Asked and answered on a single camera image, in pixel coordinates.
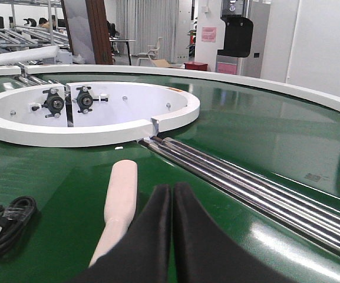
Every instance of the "table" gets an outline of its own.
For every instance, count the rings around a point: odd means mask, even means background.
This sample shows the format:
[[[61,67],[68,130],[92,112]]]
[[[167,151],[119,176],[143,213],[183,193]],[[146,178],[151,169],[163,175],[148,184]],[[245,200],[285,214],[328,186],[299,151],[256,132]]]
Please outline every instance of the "table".
[[[114,40],[114,39],[110,38],[110,42],[124,42],[127,45],[129,65],[131,65],[131,66],[132,66],[132,61],[131,61],[131,58],[130,58],[129,42],[134,42],[134,41],[135,40],[121,40],[121,39]]]

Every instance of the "white chair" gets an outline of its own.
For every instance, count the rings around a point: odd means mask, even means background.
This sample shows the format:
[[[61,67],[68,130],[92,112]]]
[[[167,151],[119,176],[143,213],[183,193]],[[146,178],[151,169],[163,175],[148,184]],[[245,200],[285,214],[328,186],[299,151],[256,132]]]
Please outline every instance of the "white chair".
[[[149,45],[150,48],[149,51],[137,54],[138,56],[137,66],[141,65],[141,60],[149,60],[151,62],[152,60],[155,60],[157,58],[162,39],[163,37],[158,37],[156,45]]]

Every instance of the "shelf rack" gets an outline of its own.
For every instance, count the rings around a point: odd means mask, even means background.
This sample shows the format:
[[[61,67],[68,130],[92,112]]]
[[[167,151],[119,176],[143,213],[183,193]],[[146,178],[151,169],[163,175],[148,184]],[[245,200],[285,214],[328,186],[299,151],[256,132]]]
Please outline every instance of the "shelf rack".
[[[44,28],[33,28],[26,26],[17,26],[15,22],[15,5],[30,6],[47,6],[48,18],[52,18],[51,8],[61,8],[60,0],[0,0],[0,4],[10,4],[12,18],[14,23],[13,29],[0,29],[0,47],[8,48],[35,48],[48,44],[59,45],[60,47],[69,47],[68,37],[60,32],[53,31],[52,21],[49,20],[49,30]],[[33,39],[24,38],[19,32],[29,34]]]

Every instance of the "white circular guard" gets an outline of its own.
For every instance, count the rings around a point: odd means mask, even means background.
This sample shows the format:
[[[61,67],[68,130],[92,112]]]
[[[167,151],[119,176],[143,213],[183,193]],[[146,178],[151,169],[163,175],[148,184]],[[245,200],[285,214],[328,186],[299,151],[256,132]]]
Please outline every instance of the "white circular guard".
[[[91,87],[92,111],[82,113],[79,89]],[[50,88],[65,99],[61,84],[41,85],[0,93],[0,140],[43,147],[100,146],[140,140],[160,131],[185,126],[199,115],[200,101],[190,93],[161,85],[86,82],[67,85],[72,98],[72,122],[65,108],[59,117],[40,107]]]

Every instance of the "cardboard box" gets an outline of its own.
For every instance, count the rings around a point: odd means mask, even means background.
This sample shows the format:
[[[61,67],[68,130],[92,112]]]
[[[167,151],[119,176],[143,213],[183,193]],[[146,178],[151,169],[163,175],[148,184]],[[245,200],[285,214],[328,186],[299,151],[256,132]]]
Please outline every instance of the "cardboard box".
[[[170,63],[168,63],[165,59],[152,60],[151,62],[153,62],[153,64],[156,67],[160,67],[160,68],[175,68],[175,69],[183,69],[184,68],[182,64],[170,65]]]

